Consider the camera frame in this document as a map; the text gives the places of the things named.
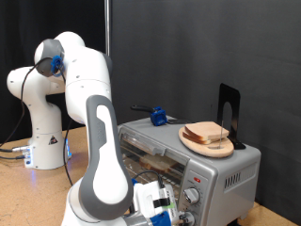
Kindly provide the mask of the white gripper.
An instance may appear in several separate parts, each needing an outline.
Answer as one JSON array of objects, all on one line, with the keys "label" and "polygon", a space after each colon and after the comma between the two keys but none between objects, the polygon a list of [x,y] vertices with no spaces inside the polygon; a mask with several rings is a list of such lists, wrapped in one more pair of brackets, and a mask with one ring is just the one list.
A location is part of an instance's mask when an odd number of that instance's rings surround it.
[{"label": "white gripper", "polygon": [[158,181],[153,181],[148,184],[136,183],[134,185],[134,207],[135,211],[140,212],[146,218],[153,218],[163,212],[168,212],[169,223],[166,226],[173,224],[186,224],[188,222],[185,213],[179,215],[173,187],[170,184],[165,184],[164,188],[159,186]]}]

